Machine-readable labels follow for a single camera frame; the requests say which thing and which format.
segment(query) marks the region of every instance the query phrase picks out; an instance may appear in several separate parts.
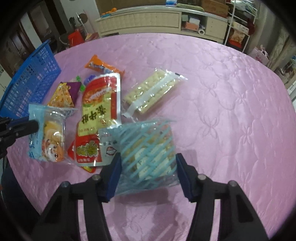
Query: pink gift bag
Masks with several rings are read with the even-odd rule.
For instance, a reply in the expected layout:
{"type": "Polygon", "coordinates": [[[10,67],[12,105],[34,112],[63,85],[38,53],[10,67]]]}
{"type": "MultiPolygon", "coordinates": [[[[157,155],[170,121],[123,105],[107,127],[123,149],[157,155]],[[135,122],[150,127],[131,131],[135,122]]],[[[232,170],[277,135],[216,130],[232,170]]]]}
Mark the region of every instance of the pink gift bag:
{"type": "Polygon", "coordinates": [[[264,64],[265,66],[268,64],[269,59],[268,59],[268,54],[265,51],[265,48],[263,46],[260,46],[260,49],[255,47],[251,53],[249,53],[249,56],[252,57],[253,59],[256,59],[260,63],[264,64]]]}

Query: snack package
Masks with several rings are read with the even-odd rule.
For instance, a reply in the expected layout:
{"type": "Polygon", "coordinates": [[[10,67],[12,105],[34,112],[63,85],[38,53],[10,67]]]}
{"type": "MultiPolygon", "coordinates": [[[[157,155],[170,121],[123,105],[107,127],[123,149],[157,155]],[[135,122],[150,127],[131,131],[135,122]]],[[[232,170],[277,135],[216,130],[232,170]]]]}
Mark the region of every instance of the snack package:
{"type": "Polygon", "coordinates": [[[81,82],[61,82],[47,105],[54,107],[74,107],[81,82]]]}
{"type": "Polygon", "coordinates": [[[245,38],[245,36],[246,35],[244,33],[242,33],[241,31],[238,31],[238,30],[234,29],[233,30],[233,33],[232,34],[230,33],[229,40],[231,40],[233,42],[236,42],[239,45],[241,45],[242,44],[242,41],[245,38]]]}
{"type": "Polygon", "coordinates": [[[168,120],[122,124],[99,129],[100,148],[112,140],[121,154],[116,194],[178,184],[176,151],[168,120]]]}
{"type": "Polygon", "coordinates": [[[82,119],[73,143],[75,163],[82,167],[110,164],[112,155],[102,161],[97,132],[120,124],[120,75],[101,75],[87,85],[82,96],[82,119]]]}
{"type": "MultiPolygon", "coordinates": [[[[81,82],[81,78],[80,76],[76,76],[76,79],[75,79],[75,82],[81,82]]],[[[85,85],[81,83],[81,86],[80,86],[80,89],[79,89],[80,92],[84,92],[85,91],[85,85]]]]}
{"type": "Polygon", "coordinates": [[[84,86],[87,86],[93,79],[95,79],[97,76],[94,74],[91,74],[90,76],[88,76],[84,81],[83,84],[84,86]]]}
{"type": "MultiPolygon", "coordinates": [[[[72,142],[71,146],[68,149],[68,156],[74,160],[74,142],[72,142]]],[[[89,173],[94,173],[96,171],[96,167],[81,167],[85,171],[89,173]]]]}
{"type": "Polygon", "coordinates": [[[155,69],[155,72],[142,83],[136,85],[124,98],[126,111],[123,116],[132,118],[135,111],[146,113],[158,100],[160,100],[171,88],[184,76],[168,70],[155,69]]]}
{"type": "Polygon", "coordinates": [[[39,130],[29,135],[29,157],[60,162],[65,157],[65,120],[76,109],[29,104],[29,120],[37,120],[39,130]]]}
{"type": "Polygon", "coordinates": [[[97,55],[92,56],[91,60],[85,65],[85,68],[98,71],[101,74],[119,73],[121,77],[124,75],[124,71],[120,71],[112,65],[103,62],[97,55]]]}

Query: pink tablecloth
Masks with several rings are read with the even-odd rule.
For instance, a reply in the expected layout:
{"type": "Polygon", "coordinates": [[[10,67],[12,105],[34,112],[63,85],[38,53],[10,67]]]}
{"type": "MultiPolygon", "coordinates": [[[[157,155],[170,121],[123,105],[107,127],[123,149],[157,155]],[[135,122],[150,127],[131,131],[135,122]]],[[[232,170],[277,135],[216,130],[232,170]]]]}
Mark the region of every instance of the pink tablecloth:
{"type": "MultiPolygon", "coordinates": [[[[214,181],[236,180],[271,236],[296,200],[296,115],[287,91],[272,71],[221,44],[173,34],[128,34],[85,43],[56,55],[60,81],[93,73],[84,65],[93,54],[125,69],[122,95],[155,67],[188,81],[149,117],[168,117],[174,141],[188,163],[214,181]]],[[[80,113],[67,122],[70,145],[80,113]]],[[[27,157],[27,137],[8,150],[14,174],[41,212],[58,185],[85,181],[91,174],[68,164],[39,163],[27,157]]],[[[114,241],[185,240],[194,204],[180,186],[118,196],[103,205],[114,241]]],[[[218,222],[214,222],[217,235],[218,222]]],[[[82,240],[86,240],[81,221],[82,240]]]]}

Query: tape roll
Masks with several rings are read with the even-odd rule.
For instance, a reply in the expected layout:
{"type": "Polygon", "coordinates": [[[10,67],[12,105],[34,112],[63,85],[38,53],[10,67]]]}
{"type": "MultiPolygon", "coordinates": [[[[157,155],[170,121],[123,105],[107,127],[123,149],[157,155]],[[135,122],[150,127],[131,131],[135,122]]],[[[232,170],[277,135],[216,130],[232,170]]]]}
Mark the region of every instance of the tape roll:
{"type": "Polygon", "coordinates": [[[204,31],[203,29],[199,29],[199,30],[198,30],[198,33],[199,33],[200,35],[205,35],[205,31],[204,31]]]}

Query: red and yellow snack bag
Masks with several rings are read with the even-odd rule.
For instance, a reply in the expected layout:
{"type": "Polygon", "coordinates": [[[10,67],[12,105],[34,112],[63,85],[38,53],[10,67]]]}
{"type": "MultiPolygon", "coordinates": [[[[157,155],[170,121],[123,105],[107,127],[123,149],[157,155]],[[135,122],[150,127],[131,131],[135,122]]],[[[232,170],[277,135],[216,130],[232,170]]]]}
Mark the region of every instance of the red and yellow snack bag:
{"type": "Polygon", "coordinates": [[[74,141],[76,164],[88,167],[108,165],[113,155],[102,160],[98,130],[120,124],[120,75],[101,75],[87,85],[82,96],[82,119],[77,124],[74,141]]]}
{"type": "Polygon", "coordinates": [[[98,71],[102,74],[119,73],[121,77],[124,75],[124,71],[120,71],[112,65],[103,62],[97,55],[92,56],[91,60],[84,67],[98,71]]]}
{"type": "MultiPolygon", "coordinates": [[[[74,160],[74,142],[72,142],[71,146],[68,149],[68,156],[74,160]]],[[[96,167],[81,167],[81,168],[89,173],[94,173],[96,171],[96,167]]]]}

